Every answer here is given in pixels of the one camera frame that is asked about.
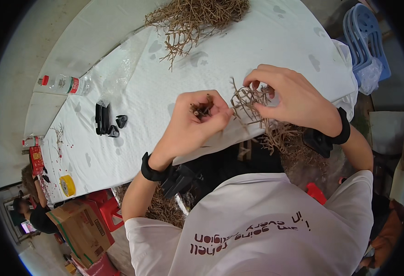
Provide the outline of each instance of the plastic water bottle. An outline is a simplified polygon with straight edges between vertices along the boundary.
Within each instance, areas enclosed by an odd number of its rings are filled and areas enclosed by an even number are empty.
[[[45,75],[42,79],[38,80],[40,85],[50,88],[57,94],[74,94],[84,96],[90,90],[90,80],[79,80],[75,77],[68,77],[62,74],[57,75],[55,78]]]
[[[28,136],[25,140],[23,140],[23,147],[34,147],[41,146],[44,142],[44,136]]]

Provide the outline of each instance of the right hand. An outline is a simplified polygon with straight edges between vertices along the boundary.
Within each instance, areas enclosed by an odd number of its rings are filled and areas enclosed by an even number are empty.
[[[243,80],[243,86],[257,89],[263,82],[271,87],[269,97],[277,91],[280,103],[276,107],[255,103],[254,107],[263,118],[277,119],[298,126],[316,129],[336,137],[342,123],[337,108],[326,100],[306,78],[296,71],[260,64]]]

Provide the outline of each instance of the white tablecloth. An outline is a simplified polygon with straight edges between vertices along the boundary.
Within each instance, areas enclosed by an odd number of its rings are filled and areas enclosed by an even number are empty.
[[[47,132],[42,146],[51,180],[46,188],[51,203],[66,199],[57,184],[65,174],[75,182],[75,196],[129,182],[139,171],[143,154],[153,150],[166,129],[177,95],[216,89],[229,103],[234,91],[230,77],[240,86],[260,63],[302,73],[324,97],[346,105],[349,111],[356,101],[358,88],[353,82],[350,55],[334,45],[300,0],[252,0],[241,22],[201,41],[189,56],[176,58],[172,72],[168,61],[159,62],[166,55],[163,40],[152,27],[142,30],[91,70],[88,95],[69,95],[52,124],[57,127],[61,123],[64,128],[62,157],[56,152],[54,130]],[[127,71],[131,79],[109,98],[111,124],[116,125],[116,115],[125,114],[127,125],[119,130],[118,138],[96,135],[95,104],[106,92],[104,80],[118,69],[120,72],[121,60],[127,57],[132,65]],[[223,135],[215,135],[206,143],[209,147],[179,157],[174,164],[263,132],[259,124],[252,124],[248,134],[237,120],[231,121]]]

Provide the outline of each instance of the blue plastic chair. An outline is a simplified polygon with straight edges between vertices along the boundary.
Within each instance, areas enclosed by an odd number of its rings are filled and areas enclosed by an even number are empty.
[[[361,44],[363,45],[364,51],[368,53],[370,52],[372,56],[378,58],[383,64],[383,71],[381,72],[379,80],[389,78],[391,76],[391,72],[389,64],[387,63],[386,55],[384,54],[383,50],[380,26],[374,14],[366,6],[358,3],[352,10],[352,22],[354,25],[353,30],[359,34],[359,37],[362,37],[362,32],[367,34],[368,42],[370,42],[370,50],[368,44],[364,41],[364,39],[360,40]]]
[[[349,15],[350,15],[352,9],[353,9],[353,7],[346,12],[346,14],[344,15],[344,18],[343,18],[343,32],[344,32],[344,36],[346,39],[342,42],[346,43],[349,46],[349,49],[351,51],[351,56],[352,56],[352,68],[354,68],[355,66],[360,65],[361,61],[359,58],[359,53],[356,51],[355,44],[351,39],[351,35],[349,34],[350,29],[349,29],[349,24],[348,24],[348,18],[349,18]]]
[[[352,70],[361,70],[366,66],[369,66],[372,63],[372,56],[369,52],[369,50],[366,51],[366,48],[364,48],[364,44],[363,42],[365,42],[362,34],[360,32],[356,31],[356,27],[354,24],[354,20],[353,20],[353,11],[354,11],[353,7],[350,11],[349,11],[349,15],[348,15],[348,28],[349,28],[349,34],[351,36],[352,41],[354,42],[354,45],[356,47],[357,53],[359,55],[360,58],[360,63],[353,66]]]

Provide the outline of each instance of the hand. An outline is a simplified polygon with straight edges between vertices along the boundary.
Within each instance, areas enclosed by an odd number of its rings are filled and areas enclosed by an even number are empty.
[[[306,78],[293,70],[260,64],[243,80],[243,86],[258,88],[260,82],[271,87],[269,97],[277,91],[280,103],[277,107],[255,103],[254,107],[263,118],[286,121],[298,126],[316,129],[336,137],[342,123],[337,108],[326,100]]]
[[[190,104],[207,103],[207,94],[212,96],[214,104],[210,109],[211,116],[199,120],[190,112]],[[179,95],[170,123],[150,156],[150,168],[164,170],[175,157],[198,149],[211,136],[227,126],[232,113],[233,110],[228,108],[216,90]]]

